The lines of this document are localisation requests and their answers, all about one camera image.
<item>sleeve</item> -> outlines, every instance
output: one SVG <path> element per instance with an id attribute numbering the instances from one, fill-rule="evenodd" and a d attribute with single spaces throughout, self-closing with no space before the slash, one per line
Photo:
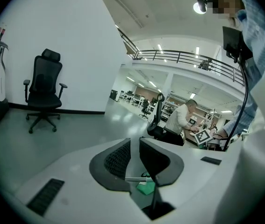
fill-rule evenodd
<path id="1" fill-rule="evenodd" d="M 238 118 L 241 107 L 242 107 L 241 105 L 239 105 L 237 107 L 236 115 L 233 117 L 233 119 L 230 122 L 228 122 L 223 127 L 223 129 L 226 131 L 227 135 L 230 135 L 230 133 L 232 132 L 232 129 L 236 123 L 236 120 Z M 244 108 L 244 112 L 243 112 L 243 114 L 239 120 L 239 123 L 238 123 L 233 135 L 235 135 L 236 133 L 239 133 L 243 129 L 249 127 L 250 123 L 253 121 L 253 119 L 255 117 L 256 110 L 257 110 L 257 104 L 253 100 L 252 96 L 249 94 L 246 106 Z"/>
<path id="2" fill-rule="evenodd" d="M 181 127 L 185 127 L 186 125 L 188 125 L 188 121 L 186 120 L 186 115 L 187 115 L 187 111 L 185 109 L 177 110 L 178 124 Z"/>

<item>light blue shirt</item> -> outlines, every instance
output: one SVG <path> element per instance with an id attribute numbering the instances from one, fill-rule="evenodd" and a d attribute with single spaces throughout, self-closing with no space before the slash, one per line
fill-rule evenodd
<path id="1" fill-rule="evenodd" d="M 265 74 L 265 12 L 256 0 L 242 0 L 245 10 L 238 11 L 237 18 L 243 27 L 244 42 L 253 53 L 246 63 L 249 91 Z M 234 118 L 223 129 L 228 135 L 232 132 L 242 105 L 239 105 Z M 244 112 L 234 131 L 241 132 L 249 127 L 255 117 L 257 104 L 249 94 Z"/>

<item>metal railing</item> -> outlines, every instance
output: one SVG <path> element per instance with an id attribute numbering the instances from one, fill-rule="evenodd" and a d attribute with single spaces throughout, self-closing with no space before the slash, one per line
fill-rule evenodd
<path id="1" fill-rule="evenodd" d="M 183 63 L 192 65 L 194 68 L 207 70 L 217 75 L 223 75 L 233 82 L 244 85 L 244 79 L 241 71 L 224 62 L 210 58 L 208 56 L 197 55 L 195 53 L 177 50 L 141 50 L 136 51 L 134 60 L 162 60 L 164 62 L 174 61 L 176 63 Z"/>

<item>black office chair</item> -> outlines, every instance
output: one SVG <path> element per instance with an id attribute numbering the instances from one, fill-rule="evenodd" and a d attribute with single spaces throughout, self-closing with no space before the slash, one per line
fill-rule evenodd
<path id="1" fill-rule="evenodd" d="M 151 112 L 149 112 L 147 110 L 148 105 L 149 105 L 148 101 L 146 101 L 146 102 L 144 101 L 143 102 L 143 108 L 142 108 L 142 113 L 143 114 L 139 114 L 138 116 L 141 116 L 141 117 L 144 117 L 144 118 L 148 119 L 147 114 L 151 114 Z"/>
<path id="2" fill-rule="evenodd" d="M 161 109 L 162 109 L 162 102 L 164 102 L 165 97 L 162 93 L 159 93 L 157 96 L 157 110 L 156 115 L 154 115 L 154 119 L 147 128 L 147 133 L 150 136 L 153 136 L 156 140 L 161 140 L 163 138 L 164 129 L 160 126 L 158 126 L 158 123 L 160 122 L 161 118 Z"/>
<path id="3" fill-rule="evenodd" d="M 32 84 L 29 88 L 28 98 L 28 85 L 30 80 L 25 80 L 25 102 L 28 103 L 28 107 L 34 110 L 40 111 L 39 113 L 28 113 L 26 120 L 29 120 L 30 116 L 37 116 L 37 119 L 29 128 L 29 133 L 33 133 L 33 127 L 41 120 L 47 120 L 53 126 L 53 132 L 57 130 L 56 125 L 48 118 L 49 116 L 57 116 L 60 119 L 59 114 L 48 113 L 54 109 L 61 107 L 60 101 L 63 88 L 68 88 L 67 85 L 60 83 L 61 90 L 59 96 L 56 93 L 57 77 L 63 67 L 59 62 L 61 55 L 49 49 L 45 49 L 42 56 L 35 57 L 34 75 Z"/>

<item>black cable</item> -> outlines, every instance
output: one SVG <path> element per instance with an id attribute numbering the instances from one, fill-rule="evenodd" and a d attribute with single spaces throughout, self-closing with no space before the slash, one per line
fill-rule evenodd
<path id="1" fill-rule="evenodd" d="M 232 131 L 231 131 L 231 133 L 230 133 L 230 135 L 229 135 L 227 141 L 226 141 L 225 146 L 224 146 L 224 149 L 223 149 L 224 152 L 227 150 L 228 143 L 229 143 L 230 139 L 232 138 L 233 133 L 234 133 L 234 131 L 235 131 L 235 129 L 236 129 L 238 123 L 239 123 L 239 120 L 240 120 L 240 118 L 241 118 L 241 116 L 242 116 L 242 114 L 243 114 L 243 112 L 244 112 L 244 108 L 245 108 L 245 105 L 246 105 L 246 101 L 248 100 L 248 96 L 249 96 L 248 79 L 247 79 L 247 76 L 246 76 L 246 74 L 245 74 L 245 70 L 244 70 L 244 68 L 243 68 L 242 65 L 240 65 L 240 68 L 241 68 L 241 71 L 242 71 L 242 73 L 243 73 L 244 82 L 245 82 L 245 84 L 244 84 L 244 86 L 245 86 L 244 102 L 243 102 L 243 106 L 241 107 L 241 110 L 240 110 L 240 112 L 239 112 L 239 115 L 238 115 L 238 118 L 237 118 L 237 120 L 236 120 L 236 123 L 235 123 L 235 125 L 234 125 L 234 127 L 233 127 L 233 129 L 232 129 Z"/>

